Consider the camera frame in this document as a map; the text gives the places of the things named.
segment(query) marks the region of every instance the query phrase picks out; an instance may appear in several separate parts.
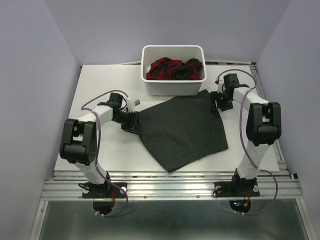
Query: metal frame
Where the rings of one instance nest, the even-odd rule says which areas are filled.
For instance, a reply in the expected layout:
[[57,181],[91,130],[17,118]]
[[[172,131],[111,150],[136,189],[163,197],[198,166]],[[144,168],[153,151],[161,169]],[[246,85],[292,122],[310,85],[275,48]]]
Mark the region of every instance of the metal frame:
[[[225,61],[206,60],[218,65],[226,65]],[[139,64],[140,62],[124,63],[126,65]],[[228,62],[235,65],[249,65],[252,75],[257,80],[257,90],[264,98],[258,74],[251,62]],[[310,240],[316,240],[313,225],[310,221],[306,205],[303,200],[302,188],[298,179],[293,179],[288,171],[279,145],[275,142],[280,161],[279,172],[273,172],[278,181],[278,199],[296,199],[301,219]],[[113,182],[127,182],[127,194],[130,201],[168,201],[168,200],[216,200],[212,197],[214,182],[230,181],[233,172],[175,172],[168,175],[166,172],[109,172]],[[87,201],[82,198],[79,183],[86,178],[80,171],[55,171],[51,180],[45,181],[40,197],[30,240],[38,240],[45,219],[48,201]],[[263,172],[258,173],[258,185],[261,193],[258,200],[272,199],[275,194],[274,180]]]

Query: gray wall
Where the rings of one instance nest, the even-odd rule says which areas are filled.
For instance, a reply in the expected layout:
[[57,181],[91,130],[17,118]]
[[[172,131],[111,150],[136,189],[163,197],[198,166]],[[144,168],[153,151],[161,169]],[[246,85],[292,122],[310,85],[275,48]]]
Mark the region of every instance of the gray wall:
[[290,0],[44,0],[80,64],[141,60],[152,44],[257,61]]
[[79,67],[42,0],[0,7],[0,239],[29,238]]
[[263,92],[282,107],[280,144],[320,236],[320,1],[292,0],[258,63]]

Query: white table surface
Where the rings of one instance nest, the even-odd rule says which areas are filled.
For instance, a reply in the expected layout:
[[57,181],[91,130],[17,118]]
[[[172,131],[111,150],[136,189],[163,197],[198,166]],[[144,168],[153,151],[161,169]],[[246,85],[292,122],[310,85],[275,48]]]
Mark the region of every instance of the white table surface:
[[[81,106],[109,90],[122,90],[131,99],[140,99],[141,104],[135,108],[136,111],[141,111],[172,98],[147,96],[145,84],[140,78],[140,67],[140,65],[84,65],[73,98],[69,118],[76,119],[86,114],[86,111],[80,110]],[[214,81],[218,74],[234,68],[250,73],[249,66],[244,65],[207,65],[207,79],[200,90],[216,91],[217,85]],[[253,81],[248,75],[242,72],[237,72],[237,75],[242,84],[253,86]],[[108,95],[104,96],[91,103],[89,107],[93,109],[97,103],[106,102],[108,99]],[[229,146],[227,150],[190,163],[177,172],[233,172],[244,155],[239,136],[239,114],[240,105],[236,102],[233,103],[233,109],[220,113]],[[245,134],[247,119],[248,112],[244,110],[242,129],[245,144],[248,141]],[[274,145],[266,152],[260,168],[277,172],[279,171],[278,160],[280,160],[279,153]],[[122,131],[120,125],[115,122],[108,122],[102,126],[98,161],[107,171],[165,172],[145,149],[139,136]],[[58,156],[54,170],[73,171],[79,169]]]

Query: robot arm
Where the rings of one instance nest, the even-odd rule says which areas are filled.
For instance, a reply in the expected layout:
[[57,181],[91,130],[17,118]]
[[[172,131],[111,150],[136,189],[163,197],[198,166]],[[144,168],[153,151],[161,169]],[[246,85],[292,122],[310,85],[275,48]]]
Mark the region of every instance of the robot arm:
[[[122,95],[111,93],[109,100],[100,102],[93,109],[93,112],[98,115],[100,126],[109,121],[114,121],[121,124],[122,130],[138,134],[138,113],[133,110],[140,102],[127,100],[126,111],[121,108],[122,102]],[[109,173],[96,161],[96,121],[96,116],[92,112],[78,119],[67,119],[63,126],[59,154],[62,159],[66,159],[83,172],[87,178],[87,183],[81,184],[81,187],[91,192],[88,195],[100,197],[101,193],[108,193],[111,186],[101,176],[103,175],[110,180]]]
[[216,197],[243,197],[248,191],[251,196],[259,196],[257,171],[264,154],[281,136],[281,108],[277,102],[268,102],[253,92],[246,84],[240,84],[237,74],[227,74],[223,81],[216,82],[218,91],[211,92],[211,99],[216,103],[214,111],[226,111],[233,108],[233,101],[243,104],[248,111],[246,151],[253,163],[244,154],[242,162],[235,170],[231,182],[216,182],[221,191]]

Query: polka dot fabric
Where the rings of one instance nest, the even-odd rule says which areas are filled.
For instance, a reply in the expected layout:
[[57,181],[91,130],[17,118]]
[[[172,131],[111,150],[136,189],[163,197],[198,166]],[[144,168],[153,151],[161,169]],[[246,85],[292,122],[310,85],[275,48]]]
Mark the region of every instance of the polka dot fabric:
[[140,111],[138,120],[141,142],[169,173],[228,149],[224,124],[218,112],[211,112],[207,90]]

